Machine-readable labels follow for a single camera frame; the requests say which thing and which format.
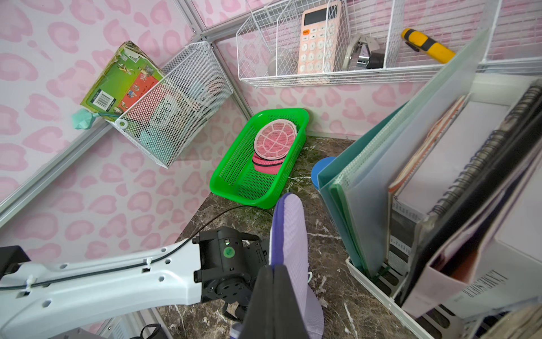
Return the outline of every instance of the green folder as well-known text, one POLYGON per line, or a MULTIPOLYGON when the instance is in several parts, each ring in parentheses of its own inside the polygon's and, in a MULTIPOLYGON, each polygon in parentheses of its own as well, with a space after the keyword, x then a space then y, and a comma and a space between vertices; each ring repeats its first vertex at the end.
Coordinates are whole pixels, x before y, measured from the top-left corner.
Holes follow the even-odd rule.
POLYGON ((356 236, 349 220, 350 213, 346 204, 346 196, 340 185, 334 184, 335 177, 369 144, 379 131, 403 108, 396 109, 393 113, 373 127, 369 132, 356 140, 350 147, 342 152, 335 160, 318 173, 320 195, 324 200, 331 221, 335 224, 337 232, 341 236, 346 251, 350 255, 352 264, 362 273, 369 275, 361 250, 355 241, 356 236))

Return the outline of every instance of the white mesh basket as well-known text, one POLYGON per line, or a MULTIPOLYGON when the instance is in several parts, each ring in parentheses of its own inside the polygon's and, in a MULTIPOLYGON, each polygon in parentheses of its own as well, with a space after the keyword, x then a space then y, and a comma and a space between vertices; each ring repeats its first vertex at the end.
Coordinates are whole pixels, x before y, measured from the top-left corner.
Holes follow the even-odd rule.
MULTIPOLYGON (((541 0, 284 0, 254 11, 237 32, 239 79, 256 87, 428 81, 442 68, 431 57, 413 51, 401 38, 405 28, 419 30, 455 52, 477 31, 494 30, 480 71, 542 73, 541 0), (304 11, 336 2, 342 22, 331 55, 334 67, 299 74, 304 11), (520 26, 528 23, 529 29, 520 26), (363 33, 385 48, 384 67, 341 71, 351 38, 363 33), (494 60, 495 47, 520 46, 508 60, 494 60)), ((328 17, 325 30, 330 29, 328 17)))
POLYGON ((166 77, 111 124, 169 168, 232 89, 205 41, 186 46, 162 70, 166 77))

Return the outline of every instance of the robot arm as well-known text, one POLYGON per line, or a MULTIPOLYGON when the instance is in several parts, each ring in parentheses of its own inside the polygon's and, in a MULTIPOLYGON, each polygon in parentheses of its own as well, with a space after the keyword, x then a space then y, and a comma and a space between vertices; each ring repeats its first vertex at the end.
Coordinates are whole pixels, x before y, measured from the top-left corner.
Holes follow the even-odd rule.
POLYGON ((20 247, 0 248, 0 338, 49 338, 141 309, 215 299, 239 302, 242 318, 268 244, 221 227, 179 246, 66 264, 33 263, 20 247), (58 282, 43 284, 51 280, 58 282))

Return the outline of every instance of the calculator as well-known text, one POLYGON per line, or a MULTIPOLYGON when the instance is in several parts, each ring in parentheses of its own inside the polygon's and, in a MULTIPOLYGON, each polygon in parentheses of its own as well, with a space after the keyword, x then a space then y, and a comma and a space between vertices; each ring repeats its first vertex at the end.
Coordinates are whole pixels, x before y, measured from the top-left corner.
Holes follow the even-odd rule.
POLYGON ((298 74, 331 72, 333 70, 341 20, 341 5, 341 1, 333 1, 303 12, 298 74))

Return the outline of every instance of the lavender mesh item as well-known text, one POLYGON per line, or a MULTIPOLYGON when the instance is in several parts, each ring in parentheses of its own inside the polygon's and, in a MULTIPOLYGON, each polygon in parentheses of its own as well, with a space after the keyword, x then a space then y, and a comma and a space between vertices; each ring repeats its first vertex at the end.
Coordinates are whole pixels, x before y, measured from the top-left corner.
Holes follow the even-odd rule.
POLYGON ((284 264, 288 268, 288 275, 309 337, 321 339, 324 333, 324 313, 320 302, 307 284, 308 245, 305 214, 301 200, 294 194, 285 194, 275 206, 269 247, 270 264, 284 264))

